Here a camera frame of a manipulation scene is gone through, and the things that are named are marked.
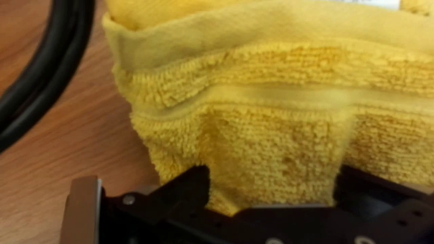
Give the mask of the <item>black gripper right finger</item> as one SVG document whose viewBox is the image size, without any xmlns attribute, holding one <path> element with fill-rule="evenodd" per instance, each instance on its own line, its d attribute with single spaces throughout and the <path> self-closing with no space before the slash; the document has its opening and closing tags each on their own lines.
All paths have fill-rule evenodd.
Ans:
<svg viewBox="0 0 434 244">
<path fill-rule="evenodd" d="M 434 194 L 344 167 L 334 197 L 357 222 L 348 244 L 434 244 Z"/>
</svg>

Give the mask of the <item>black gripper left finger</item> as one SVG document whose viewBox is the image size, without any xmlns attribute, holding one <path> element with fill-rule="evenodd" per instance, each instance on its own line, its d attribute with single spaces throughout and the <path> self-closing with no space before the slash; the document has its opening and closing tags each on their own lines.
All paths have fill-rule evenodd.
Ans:
<svg viewBox="0 0 434 244">
<path fill-rule="evenodd" d="M 230 218 L 208 211 L 211 173 L 195 167 L 157 190 L 106 200 L 106 244 L 235 244 Z"/>
</svg>

